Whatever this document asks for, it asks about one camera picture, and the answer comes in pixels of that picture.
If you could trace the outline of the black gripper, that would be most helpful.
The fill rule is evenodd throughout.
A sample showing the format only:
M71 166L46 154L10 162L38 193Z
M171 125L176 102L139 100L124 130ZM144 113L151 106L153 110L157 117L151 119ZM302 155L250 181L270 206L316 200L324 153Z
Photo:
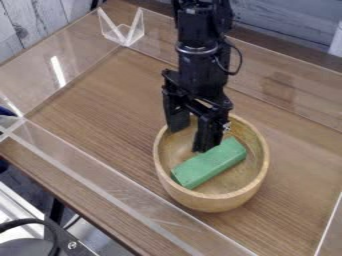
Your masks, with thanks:
M192 151L204 153L220 144L230 123L232 102L223 92L228 81L231 47L220 44L191 47L177 44L176 70L164 69L161 75L163 108L172 133L189 125L189 113L197 117Z

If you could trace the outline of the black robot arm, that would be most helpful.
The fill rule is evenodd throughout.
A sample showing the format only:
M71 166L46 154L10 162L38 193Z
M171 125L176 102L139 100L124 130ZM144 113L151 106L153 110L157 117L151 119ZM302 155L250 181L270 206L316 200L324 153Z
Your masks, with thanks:
M217 146L228 128L234 104L224 94L231 44L224 34L232 26L230 0L172 0L177 41L177 68L161 71L163 109L169 130L176 133L197 117L192 150Z

